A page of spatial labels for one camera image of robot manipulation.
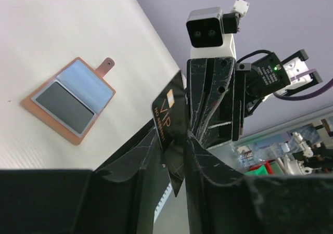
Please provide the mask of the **black credit card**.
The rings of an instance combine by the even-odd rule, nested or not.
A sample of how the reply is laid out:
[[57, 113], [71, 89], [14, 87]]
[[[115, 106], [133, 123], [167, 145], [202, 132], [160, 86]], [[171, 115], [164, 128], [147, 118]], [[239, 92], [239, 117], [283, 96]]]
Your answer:
[[83, 134], [95, 115], [58, 81], [36, 94], [33, 101], [77, 136]]
[[186, 93], [182, 72], [178, 71], [151, 104], [163, 164], [168, 170], [175, 196], [185, 178], [184, 147], [188, 129]]

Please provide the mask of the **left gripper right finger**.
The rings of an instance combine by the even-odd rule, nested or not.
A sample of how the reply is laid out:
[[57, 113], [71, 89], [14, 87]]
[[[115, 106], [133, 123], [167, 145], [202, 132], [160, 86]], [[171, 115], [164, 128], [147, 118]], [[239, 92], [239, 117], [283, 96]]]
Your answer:
[[242, 174], [186, 136], [191, 233], [332, 233], [332, 176]]

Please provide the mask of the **cluttered background lab equipment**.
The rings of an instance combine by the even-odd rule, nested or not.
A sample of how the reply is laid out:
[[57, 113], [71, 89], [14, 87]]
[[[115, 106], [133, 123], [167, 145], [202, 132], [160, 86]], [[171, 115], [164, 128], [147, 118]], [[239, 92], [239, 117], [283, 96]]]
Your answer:
[[234, 150], [247, 175], [332, 174], [332, 116]]

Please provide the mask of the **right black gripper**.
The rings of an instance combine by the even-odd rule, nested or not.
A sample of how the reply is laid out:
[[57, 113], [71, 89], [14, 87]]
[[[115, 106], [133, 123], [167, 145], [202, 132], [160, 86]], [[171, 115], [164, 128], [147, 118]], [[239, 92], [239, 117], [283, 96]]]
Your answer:
[[[272, 51], [254, 51], [237, 60], [244, 61], [258, 54], [264, 56], [251, 63], [241, 81], [239, 136], [243, 134], [244, 119], [251, 116], [263, 99], [290, 85], [282, 62]], [[199, 58], [187, 61], [187, 98], [190, 130], [205, 149], [230, 141], [233, 130], [234, 68], [233, 57]]]

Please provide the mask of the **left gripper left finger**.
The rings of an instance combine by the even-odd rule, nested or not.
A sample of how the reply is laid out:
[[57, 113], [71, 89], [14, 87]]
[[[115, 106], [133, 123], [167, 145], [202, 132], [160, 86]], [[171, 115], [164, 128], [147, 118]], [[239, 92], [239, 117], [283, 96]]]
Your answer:
[[160, 153], [151, 130], [98, 172], [2, 170], [1, 233], [152, 233]]

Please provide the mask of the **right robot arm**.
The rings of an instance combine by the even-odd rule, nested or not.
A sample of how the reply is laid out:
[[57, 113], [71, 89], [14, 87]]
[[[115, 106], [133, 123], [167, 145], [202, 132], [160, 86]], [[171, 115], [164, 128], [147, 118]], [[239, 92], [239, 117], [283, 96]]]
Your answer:
[[194, 57], [187, 61], [189, 131], [205, 148], [237, 141], [245, 118], [269, 96], [295, 95], [322, 82], [306, 66], [301, 49], [285, 60], [257, 50], [240, 60], [233, 56]]

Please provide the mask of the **brown leather card holder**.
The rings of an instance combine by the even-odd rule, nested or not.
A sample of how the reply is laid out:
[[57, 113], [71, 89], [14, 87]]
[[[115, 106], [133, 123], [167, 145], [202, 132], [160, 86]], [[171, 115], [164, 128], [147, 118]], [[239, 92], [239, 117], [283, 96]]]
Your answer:
[[77, 57], [26, 96], [21, 105], [73, 145], [79, 145], [116, 94], [104, 76], [115, 62], [96, 69]]

